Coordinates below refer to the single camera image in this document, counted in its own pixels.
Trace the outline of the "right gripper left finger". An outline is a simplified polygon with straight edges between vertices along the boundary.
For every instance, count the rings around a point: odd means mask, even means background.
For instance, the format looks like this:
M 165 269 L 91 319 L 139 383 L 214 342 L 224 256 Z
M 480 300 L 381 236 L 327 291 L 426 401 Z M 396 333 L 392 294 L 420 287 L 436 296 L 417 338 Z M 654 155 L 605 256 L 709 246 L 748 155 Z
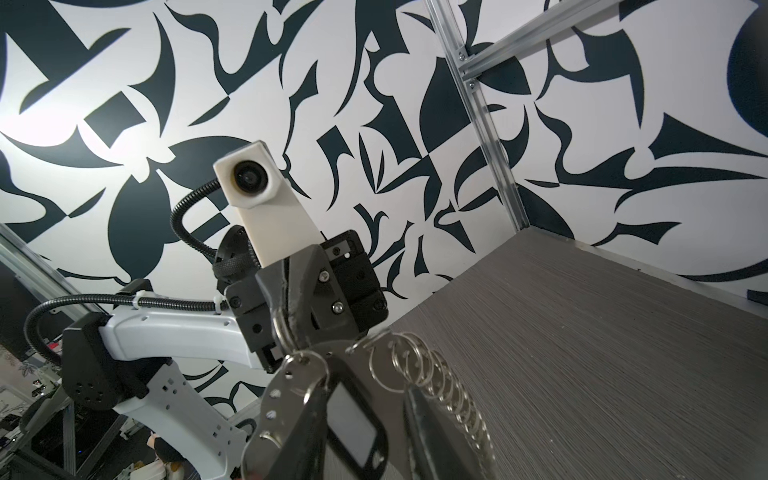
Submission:
M 329 390 L 315 389 L 277 459 L 266 474 L 267 480 L 315 480 L 324 478 Z

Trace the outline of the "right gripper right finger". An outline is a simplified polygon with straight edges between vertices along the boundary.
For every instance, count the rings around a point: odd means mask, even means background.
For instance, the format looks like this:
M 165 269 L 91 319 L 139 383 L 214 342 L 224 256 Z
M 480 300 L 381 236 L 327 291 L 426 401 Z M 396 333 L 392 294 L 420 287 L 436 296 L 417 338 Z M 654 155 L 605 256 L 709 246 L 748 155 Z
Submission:
M 479 479 L 470 445 L 438 405 L 416 386 L 404 393 L 409 463 L 416 479 Z

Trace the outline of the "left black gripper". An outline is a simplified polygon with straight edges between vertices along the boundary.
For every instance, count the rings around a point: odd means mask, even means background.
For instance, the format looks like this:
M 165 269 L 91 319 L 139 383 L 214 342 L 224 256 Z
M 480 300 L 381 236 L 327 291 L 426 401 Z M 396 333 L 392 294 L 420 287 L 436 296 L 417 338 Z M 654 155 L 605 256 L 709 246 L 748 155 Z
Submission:
M 362 338 L 389 314 L 379 279 L 353 230 L 266 267 L 258 263 L 246 231 L 229 230 L 224 296 L 249 351 L 268 373 L 277 371 L 287 354 Z

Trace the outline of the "large keyring with red handle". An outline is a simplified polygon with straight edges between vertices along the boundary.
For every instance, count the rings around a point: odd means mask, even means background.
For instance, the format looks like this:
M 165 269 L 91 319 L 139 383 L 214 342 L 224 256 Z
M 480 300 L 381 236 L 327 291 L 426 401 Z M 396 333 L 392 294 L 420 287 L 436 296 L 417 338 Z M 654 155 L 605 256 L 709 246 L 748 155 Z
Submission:
M 480 410 L 409 332 L 288 355 L 244 450 L 244 479 L 496 479 Z

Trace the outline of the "small black key fob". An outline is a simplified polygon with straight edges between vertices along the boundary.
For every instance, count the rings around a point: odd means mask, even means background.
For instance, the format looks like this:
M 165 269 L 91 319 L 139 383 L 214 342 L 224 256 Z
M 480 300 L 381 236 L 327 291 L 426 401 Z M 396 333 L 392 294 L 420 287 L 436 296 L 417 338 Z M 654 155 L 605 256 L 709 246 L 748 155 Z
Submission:
M 327 404 L 328 440 L 354 479 L 381 479 L 387 468 L 387 432 L 355 383 L 337 377 Z

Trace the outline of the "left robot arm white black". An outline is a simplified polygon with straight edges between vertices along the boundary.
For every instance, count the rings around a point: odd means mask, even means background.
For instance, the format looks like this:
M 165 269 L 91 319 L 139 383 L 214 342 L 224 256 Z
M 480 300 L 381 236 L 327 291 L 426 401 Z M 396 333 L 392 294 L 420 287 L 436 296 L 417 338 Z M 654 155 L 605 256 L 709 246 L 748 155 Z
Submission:
M 181 358 L 223 360 L 267 373 L 289 354 L 357 340 L 388 315 L 358 234 L 341 233 L 261 267 L 243 227 L 214 256 L 221 298 L 155 295 L 140 279 L 63 334 L 63 386 L 77 403 L 112 409 L 157 432 L 204 479 L 230 479 L 247 434 L 190 385 Z

